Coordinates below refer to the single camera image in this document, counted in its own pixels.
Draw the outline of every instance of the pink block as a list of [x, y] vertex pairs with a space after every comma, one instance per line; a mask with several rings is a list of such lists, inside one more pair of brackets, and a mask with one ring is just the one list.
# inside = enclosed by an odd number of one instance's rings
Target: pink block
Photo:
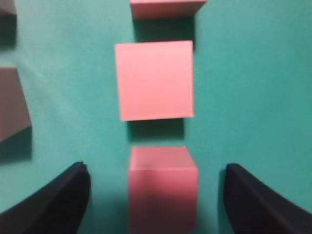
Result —
[[0, 0], [0, 17], [16, 15], [14, 0]]
[[130, 0], [133, 18], [176, 18], [193, 16], [207, 0]]
[[0, 68], [0, 141], [31, 125], [16, 68]]
[[193, 42], [116, 45], [123, 121], [194, 116]]
[[186, 147], [133, 147], [130, 228], [140, 233], [189, 231], [196, 223], [198, 169]]

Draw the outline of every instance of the cube side face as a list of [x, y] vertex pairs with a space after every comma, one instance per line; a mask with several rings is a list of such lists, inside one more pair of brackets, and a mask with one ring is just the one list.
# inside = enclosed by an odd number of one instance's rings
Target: cube side face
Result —
[[190, 17], [206, 3], [206, 1], [133, 1], [131, 11], [134, 19], [157, 19]]
[[31, 125], [16, 68], [0, 68], [0, 141]]
[[189, 231], [196, 223], [198, 170], [130, 170], [130, 228]]

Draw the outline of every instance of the black rubber pad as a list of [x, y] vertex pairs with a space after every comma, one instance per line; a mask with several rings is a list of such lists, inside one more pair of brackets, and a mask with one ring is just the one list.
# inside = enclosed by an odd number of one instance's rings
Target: black rubber pad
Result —
[[77, 162], [32, 196], [0, 214], [0, 234], [75, 234], [90, 195], [90, 175]]
[[223, 201], [236, 234], [312, 234], [312, 214], [238, 164], [227, 165]]

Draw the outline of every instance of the green background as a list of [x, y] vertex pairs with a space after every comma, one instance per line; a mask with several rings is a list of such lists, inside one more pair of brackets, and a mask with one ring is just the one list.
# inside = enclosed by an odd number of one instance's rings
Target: green background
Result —
[[[16, 6], [17, 22], [0, 19], [0, 66], [19, 68], [33, 127], [0, 144], [0, 212], [81, 160], [93, 184], [79, 233], [126, 233], [132, 145], [189, 148], [195, 233], [232, 233], [230, 162], [312, 212], [311, 0], [211, 0], [195, 18], [135, 23], [127, 0]], [[121, 122], [114, 44], [175, 39], [195, 41], [195, 117]]]

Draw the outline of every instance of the pink cube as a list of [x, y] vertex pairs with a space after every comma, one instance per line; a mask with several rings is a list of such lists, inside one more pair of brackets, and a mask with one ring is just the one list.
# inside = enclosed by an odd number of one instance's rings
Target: pink cube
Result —
[[0, 68], [0, 142], [31, 125], [16, 68]]
[[135, 19], [193, 16], [207, 0], [130, 0]]
[[0, 0], [0, 17], [16, 15], [14, 0]]
[[198, 169], [186, 147], [133, 147], [130, 229], [189, 231], [196, 223]]
[[116, 45], [123, 121], [194, 116], [193, 42]]

